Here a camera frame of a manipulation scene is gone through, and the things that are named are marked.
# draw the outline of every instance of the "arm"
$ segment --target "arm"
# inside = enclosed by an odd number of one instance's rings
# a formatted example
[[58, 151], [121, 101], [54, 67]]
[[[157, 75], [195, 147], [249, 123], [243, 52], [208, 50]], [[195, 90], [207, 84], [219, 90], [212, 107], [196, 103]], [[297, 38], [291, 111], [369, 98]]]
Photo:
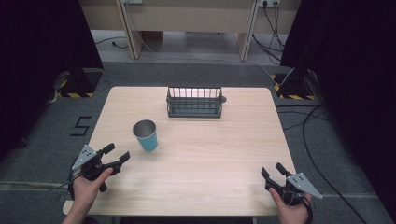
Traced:
[[74, 180], [75, 200], [63, 224], [76, 224], [84, 221], [98, 195], [99, 187], [108, 179], [112, 172], [113, 169], [108, 168], [94, 181], [89, 181], [84, 176], [79, 176]]
[[[296, 206], [287, 206], [283, 203], [280, 195], [276, 190], [269, 189], [271, 196], [273, 197], [277, 209], [279, 211], [279, 222], [281, 224], [305, 224], [308, 220], [308, 212], [303, 204], [297, 204]], [[310, 202], [311, 195], [306, 194], [305, 198]]]

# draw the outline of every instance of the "light wood tabletop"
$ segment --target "light wood tabletop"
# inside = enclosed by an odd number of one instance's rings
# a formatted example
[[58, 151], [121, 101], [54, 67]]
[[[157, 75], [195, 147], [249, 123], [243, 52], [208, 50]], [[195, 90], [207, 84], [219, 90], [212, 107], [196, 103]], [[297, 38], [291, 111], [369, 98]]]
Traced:
[[[131, 159], [111, 176], [91, 215], [271, 216], [262, 167], [277, 183], [281, 162], [295, 173], [271, 95], [265, 88], [222, 88], [220, 119], [168, 118], [167, 87], [115, 87], [106, 99], [89, 145], [116, 148], [102, 158]], [[132, 133], [141, 119], [157, 125], [158, 147], [146, 152]], [[73, 202], [66, 201], [67, 214]]]

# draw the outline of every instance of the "black wire basket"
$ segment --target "black wire basket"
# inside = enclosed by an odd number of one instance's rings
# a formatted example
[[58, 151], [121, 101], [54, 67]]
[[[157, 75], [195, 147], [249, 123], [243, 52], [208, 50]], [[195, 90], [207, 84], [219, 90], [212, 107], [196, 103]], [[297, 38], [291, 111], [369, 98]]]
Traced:
[[221, 87], [169, 87], [166, 102], [169, 118], [219, 119], [226, 98]]

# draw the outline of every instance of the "wall socket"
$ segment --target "wall socket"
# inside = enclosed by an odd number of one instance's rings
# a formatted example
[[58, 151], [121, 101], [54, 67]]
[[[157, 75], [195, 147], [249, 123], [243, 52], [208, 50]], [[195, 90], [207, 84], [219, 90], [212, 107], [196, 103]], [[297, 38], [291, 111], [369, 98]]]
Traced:
[[263, 7], [264, 1], [267, 1], [267, 7], [275, 7], [275, 3], [280, 5], [280, 0], [259, 0], [259, 7]]

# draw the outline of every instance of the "metal cup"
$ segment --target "metal cup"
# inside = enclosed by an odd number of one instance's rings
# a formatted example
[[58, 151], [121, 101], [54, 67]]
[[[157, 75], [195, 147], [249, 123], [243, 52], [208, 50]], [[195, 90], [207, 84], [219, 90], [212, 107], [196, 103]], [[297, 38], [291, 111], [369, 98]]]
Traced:
[[152, 120], [140, 120], [134, 126], [133, 132], [140, 145], [146, 151], [152, 151], [158, 146], [156, 126]]

